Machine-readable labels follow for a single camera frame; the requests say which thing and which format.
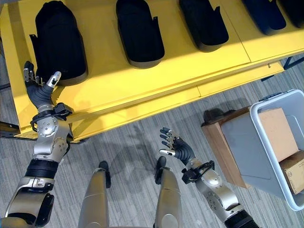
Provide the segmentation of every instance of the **white fingertip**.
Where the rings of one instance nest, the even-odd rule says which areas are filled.
[[[57,83],[59,82],[60,77],[61,77],[61,72],[60,72],[60,71],[56,71],[56,72],[49,78],[49,80],[47,81],[47,85],[48,85],[49,87],[54,88],[54,87],[57,85]]]
[[[162,155],[175,156],[174,150],[161,149],[161,150],[159,150],[159,153]]]

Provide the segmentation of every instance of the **robotic hand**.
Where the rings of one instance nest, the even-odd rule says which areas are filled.
[[[159,152],[174,156],[186,166],[182,170],[182,180],[194,182],[199,192],[206,198],[211,210],[227,228],[258,228],[252,217],[239,204],[236,195],[223,184],[221,177],[214,171],[214,161],[201,163],[191,149],[173,130],[163,127],[160,137],[162,144],[169,149]]]
[[[38,139],[25,176],[19,181],[7,207],[0,228],[33,228],[45,226],[50,218],[58,164],[69,150],[70,127],[65,121],[71,111],[63,103],[54,106],[51,96],[61,77],[55,72],[46,84],[34,76],[34,65],[26,62],[24,78],[28,96],[38,114],[30,122]]]

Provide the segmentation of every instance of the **yellow table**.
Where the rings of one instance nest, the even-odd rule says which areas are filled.
[[[26,60],[36,65],[29,34],[36,33],[35,16],[44,2],[5,4],[0,16],[19,137],[36,137],[29,122],[37,111],[26,94],[22,70]],[[118,34],[115,0],[63,2],[76,17],[89,69],[85,82],[59,86],[53,94],[54,103],[63,102],[74,110],[68,121],[75,141],[282,72],[277,60],[304,52],[304,30],[293,27],[286,16],[286,31],[271,37],[257,35],[239,0],[223,0],[222,4],[212,0],[214,7],[221,6],[229,41],[214,52],[203,53],[195,48],[176,0],[147,0],[152,16],[159,18],[165,57],[153,68],[134,69]],[[234,8],[242,12],[241,25]],[[251,34],[251,39],[243,33]],[[289,39],[294,42],[285,45]]]

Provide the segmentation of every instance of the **brown cardboard box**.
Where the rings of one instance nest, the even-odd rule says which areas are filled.
[[[249,112],[249,108],[237,110],[225,117],[217,119],[208,125],[202,126],[204,135],[217,159],[217,162],[222,169],[227,182],[243,187],[249,188],[250,185],[246,184],[238,169],[238,165],[234,160],[233,154],[229,148],[226,138],[222,132],[221,125],[233,118]]]
[[[278,162],[299,151],[282,108],[259,113],[259,118]]]
[[[304,190],[304,151],[299,151],[280,162],[280,166],[294,194]]]

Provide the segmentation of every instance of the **black padded object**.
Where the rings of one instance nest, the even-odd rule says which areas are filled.
[[[259,228],[253,218],[245,210],[228,218],[224,223],[227,228]]]
[[[42,159],[32,159],[28,165],[25,176],[27,177],[55,177],[59,163]]]
[[[256,26],[265,35],[273,35],[286,27],[286,21],[276,0],[243,0]]]
[[[280,0],[291,22],[304,28],[304,0]]]
[[[180,0],[180,8],[199,50],[214,51],[228,41],[219,6],[213,10],[209,0]]]
[[[129,63],[137,68],[157,65],[165,54],[158,19],[144,0],[118,0],[118,30]]]
[[[85,49],[76,19],[61,1],[45,3],[36,16],[37,35],[30,35],[36,61],[36,75],[47,82],[56,71],[60,84],[69,86],[87,75]]]

